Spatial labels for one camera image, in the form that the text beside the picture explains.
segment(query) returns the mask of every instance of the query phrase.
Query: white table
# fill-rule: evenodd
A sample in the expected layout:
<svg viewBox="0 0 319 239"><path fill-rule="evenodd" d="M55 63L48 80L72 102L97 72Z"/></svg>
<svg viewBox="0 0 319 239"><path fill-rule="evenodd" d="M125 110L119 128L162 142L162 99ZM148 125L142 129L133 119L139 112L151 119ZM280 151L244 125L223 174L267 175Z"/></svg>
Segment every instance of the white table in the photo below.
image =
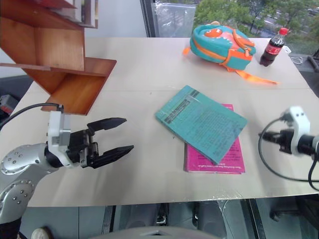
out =
<svg viewBox="0 0 319 239"><path fill-rule="evenodd" d="M254 39L256 57L247 72L281 82L253 84L223 67L181 52L184 38L88 38L86 55L117 59L113 72L87 116L72 116L72 131L109 117L127 118L123 125L99 131L100 153L133 144L135 148L115 163L92 168L60 168L38 184L29 206L102 206L216 199L278 197L315 193L307 183L283 180L269 172L257 152L258 133L292 105L304 108L311 133L319 132L319 99L309 89L289 57L281 52L268 68L257 62L266 39ZM155 112L183 86L190 85L208 97L233 104L248 120L239 135L246 173L242 175L187 173L183 171L184 143L156 121ZM45 102L48 94L33 83L17 110ZM0 135L0 157L22 144L46 141L49 113L25 112ZM283 124L274 130L285 128ZM285 175L307 178L311 158L296 158L265 143L269 164ZM314 177L319 178L319 169Z"/></svg>

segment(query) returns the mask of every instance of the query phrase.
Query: red bottle cap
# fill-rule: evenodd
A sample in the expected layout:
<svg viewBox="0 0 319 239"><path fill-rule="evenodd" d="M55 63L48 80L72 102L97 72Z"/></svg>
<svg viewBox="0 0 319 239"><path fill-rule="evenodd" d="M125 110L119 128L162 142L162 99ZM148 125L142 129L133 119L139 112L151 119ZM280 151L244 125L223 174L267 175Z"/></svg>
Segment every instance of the red bottle cap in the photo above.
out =
<svg viewBox="0 0 319 239"><path fill-rule="evenodd" d="M281 35L287 35L288 31L289 31L289 30L288 30L287 28L282 27L282 28L280 28L280 30L279 30L279 34L281 34Z"/></svg>

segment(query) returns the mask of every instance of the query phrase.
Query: teal book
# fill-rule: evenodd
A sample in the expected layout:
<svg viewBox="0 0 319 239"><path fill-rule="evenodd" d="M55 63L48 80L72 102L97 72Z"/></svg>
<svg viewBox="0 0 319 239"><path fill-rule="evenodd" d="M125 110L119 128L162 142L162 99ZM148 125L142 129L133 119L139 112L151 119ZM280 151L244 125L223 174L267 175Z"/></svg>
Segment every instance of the teal book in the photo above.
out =
<svg viewBox="0 0 319 239"><path fill-rule="evenodd" d="M156 118L218 164L247 120L190 86L185 86L155 114Z"/></svg>

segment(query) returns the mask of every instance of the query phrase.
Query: coca-cola bottle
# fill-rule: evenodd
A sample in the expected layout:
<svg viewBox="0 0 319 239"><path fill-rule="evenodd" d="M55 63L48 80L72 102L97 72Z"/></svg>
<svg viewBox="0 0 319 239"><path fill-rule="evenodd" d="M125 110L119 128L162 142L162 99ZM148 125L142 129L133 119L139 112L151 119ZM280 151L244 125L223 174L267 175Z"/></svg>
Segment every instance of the coca-cola bottle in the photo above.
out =
<svg viewBox="0 0 319 239"><path fill-rule="evenodd" d="M285 36L288 33L287 28L280 28L278 34L270 39L264 54L260 58L260 64L269 66L279 54L281 48L285 45Z"/></svg>

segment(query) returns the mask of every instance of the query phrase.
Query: shoe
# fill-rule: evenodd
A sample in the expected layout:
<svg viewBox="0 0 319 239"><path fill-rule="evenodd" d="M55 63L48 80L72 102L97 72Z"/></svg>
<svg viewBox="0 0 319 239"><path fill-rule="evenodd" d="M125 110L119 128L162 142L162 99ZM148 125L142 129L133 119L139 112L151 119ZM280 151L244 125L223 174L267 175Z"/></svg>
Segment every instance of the shoe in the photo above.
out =
<svg viewBox="0 0 319 239"><path fill-rule="evenodd" d="M31 239L53 239L48 228L37 228L32 232Z"/></svg>

